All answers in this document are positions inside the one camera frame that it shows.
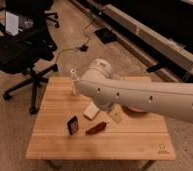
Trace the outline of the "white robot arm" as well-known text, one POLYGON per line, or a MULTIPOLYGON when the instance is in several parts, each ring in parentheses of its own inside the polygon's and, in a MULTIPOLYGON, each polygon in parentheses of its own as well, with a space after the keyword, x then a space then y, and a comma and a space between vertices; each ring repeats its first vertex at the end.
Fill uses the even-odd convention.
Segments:
POLYGON ((108 61, 95 59, 74 84, 101 110, 119 104, 193 123, 193 83, 116 79, 108 61))

